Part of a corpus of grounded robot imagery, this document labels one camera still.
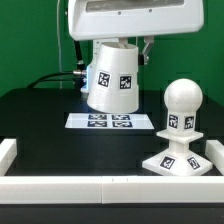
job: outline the black table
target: black table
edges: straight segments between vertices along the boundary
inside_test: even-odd
[[[168,147],[162,91],[140,92],[136,113],[154,130],[66,129],[68,113],[95,113],[75,90],[15,89],[0,98],[0,136],[16,138],[18,155],[9,176],[157,175],[143,160]],[[204,156],[205,142],[224,143],[224,108],[204,97],[190,149]],[[205,175],[220,175],[214,168]],[[223,204],[1,205],[1,223],[223,223]]]

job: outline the chess pawn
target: chess pawn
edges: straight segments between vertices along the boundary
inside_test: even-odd
[[[174,81],[166,89],[167,130],[170,134],[190,136],[195,130],[196,111],[203,99],[200,87],[189,79]]]
[[[199,176],[210,169],[212,163],[189,150],[189,143],[203,137],[196,132],[196,111],[202,103],[199,86],[188,79],[179,79],[165,92],[168,108],[167,129],[157,136],[169,140],[169,148],[143,161],[142,166],[161,175]]]

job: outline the black cable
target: black cable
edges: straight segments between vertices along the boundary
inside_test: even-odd
[[[43,79],[43,80],[39,80],[39,81],[36,81],[36,82],[33,82],[33,85],[32,87],[27,87],[27,88],[33,88],[35,87],[38,83],[40,82],[74,82],[75,80],[80,80],[80,77],[77,77],[77,78],[72,78],[72,79]]]
[[[58,76],[65,76],[65,75],[73,75],[72,71],[69,72],[58,72],[58,73],[53,73],[53,74],[49,74],[49,75],[45,75],[39,79],[37,79],[35,82],[32,82],[31,84],[29,84],[27,86],[27,88],[33,88],[35,85],[37,85],[39,82],[52,78],[52,77],[58,77]]]
[[[75,54],[76,54],[76,59],[77,59],[77,69],[78,70],[85,70],[86,65],[83,61],[80,42],[74,40],[74,46],[75,46]]]

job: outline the pawn base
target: pawn base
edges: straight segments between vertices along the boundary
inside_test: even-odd
[[[212,169],[212,163],[190,150],[179,154],[167,149],[143,161],[142,167],[164,176],[200,176]]]

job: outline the white sphere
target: white sphere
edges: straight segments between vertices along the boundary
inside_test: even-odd
[[[168,86],[164,99],[169,111],[187,113],[198,110],[203,95],[195,82],[189,79],[179,79]]]

